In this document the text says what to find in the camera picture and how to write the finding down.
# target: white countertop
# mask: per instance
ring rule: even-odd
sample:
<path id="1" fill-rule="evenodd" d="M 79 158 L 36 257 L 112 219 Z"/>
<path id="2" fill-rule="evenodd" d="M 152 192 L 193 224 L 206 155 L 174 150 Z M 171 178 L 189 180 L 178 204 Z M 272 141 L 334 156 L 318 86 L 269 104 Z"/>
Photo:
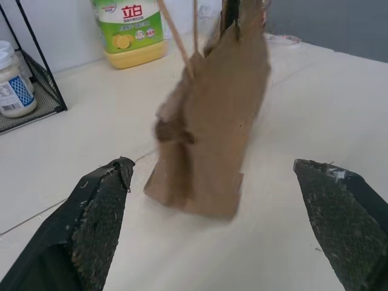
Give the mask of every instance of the white countertop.
<path id="1" fill-rule="evenodd" d="M 252 130 L 236 219 L 148 199 L 142 188 L 156 155 L 145 157 L 105 290 L 343 290 L 316 250 L 293 161 L 334 162 L 388 201 L 388 64 L 308 44 L 270 50 L 272 86 Z M 58 74 L 69 111 L 0 136 L 0 233 L 68 197 L 100 165 L 153 150 L 156 108 L 182 66 L 173 50 L 134 69 L 98 61 Z M 0 278 L 52 211 L 0 236 Z"/>

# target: tile grout line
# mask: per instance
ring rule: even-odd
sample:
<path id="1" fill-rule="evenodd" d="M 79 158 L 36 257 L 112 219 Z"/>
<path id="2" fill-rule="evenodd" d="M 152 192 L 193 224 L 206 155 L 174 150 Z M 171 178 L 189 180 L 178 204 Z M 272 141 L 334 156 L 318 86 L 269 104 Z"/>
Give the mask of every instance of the tile grout line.
<path id="1" fill-rule="evenodd" d="M 149 152 L 146 153 L 145 155 L 142 155 L 140 158 L 138 158 L 138 159 L 135 161 L 135 163 L 137 163 L 137 162 L 141 161 L 142 159 L 144 159 L 144 158 L 146 158 L 146 157 L 152 155 L 152 154 L 155 153 L 155 152 L 156 152 L 156 149 L 153 149 L 153 150 L 149 151 Z M 42 215 L 43 213 L 45 213 L 45 212 L 49 211 L 50 209 L 54 208 L 55 206 L 58 206 L 58 205 L 62 204 L 62 203 L 65 202 L 66 200 L 67 200 L 67 198 L 66 198 L 66 199 L 63 199 L 63 200 L 60 200 L 60 202 L 57 202 L 56 204 L 54 204 L 54 205 L 52 205 L 52 206 L 50 206 L 50 207 L 48 207 L 48 208 L 42 210 L 41 212 L 37 213 L 36 215 L 34 215 L 34 216 L 32 216 L 32 217 L 30 217 L 30 218 L 28 218 L 28 219 L 26 219 L 26 220 L 20 222 L 19 224 L 17 224 L 17 225 L 15 225 L 15 226 L 11 227 L 10 229 L 6 230 L 5 232 L 0 233 L 0 236 L 6 235 L 7 233 L 11 232 L 12 230 L 17 229 L 19 226 L 22 226 L 23 224 L 29 222 L 30 220 L 36 218 L 36 217 L 39 216 L 39 215 Z"/>

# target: green label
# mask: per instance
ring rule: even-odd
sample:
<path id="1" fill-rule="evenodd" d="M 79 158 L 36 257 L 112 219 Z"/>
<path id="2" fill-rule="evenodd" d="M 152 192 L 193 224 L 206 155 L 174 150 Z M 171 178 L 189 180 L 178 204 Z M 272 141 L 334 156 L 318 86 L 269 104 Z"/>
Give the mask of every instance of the green label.
<path id="1" fill-rule="evenodd" d="M 162 17 L 154 0 L 92 0 L 107 53 L 136 50 L 164 40 Z"/>

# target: gray wall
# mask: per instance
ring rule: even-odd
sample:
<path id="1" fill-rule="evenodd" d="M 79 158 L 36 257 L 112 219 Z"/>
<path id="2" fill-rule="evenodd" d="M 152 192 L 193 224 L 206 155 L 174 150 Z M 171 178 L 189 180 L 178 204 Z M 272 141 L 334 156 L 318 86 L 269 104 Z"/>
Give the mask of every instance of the gray wall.
<path id="1" fill-rule="evenodd" d="M 273 0 L 268 30 L 388 62 L 388 0 Z"/>

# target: barcode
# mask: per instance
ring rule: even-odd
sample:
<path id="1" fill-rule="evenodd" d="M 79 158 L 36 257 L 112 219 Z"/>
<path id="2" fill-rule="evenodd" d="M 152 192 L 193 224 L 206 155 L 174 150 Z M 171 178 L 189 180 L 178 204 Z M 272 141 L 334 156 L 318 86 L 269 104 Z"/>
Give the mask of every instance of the barcode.
<path id="1" fill-rule="evenodd" d="M 15 110 L 15 109 L 19 109 L 20 108 L 20 104 L 15 103 L 15 104 L 12 104 L 12 105 L 2 106 L 2 108 L 5 111 Z"/>

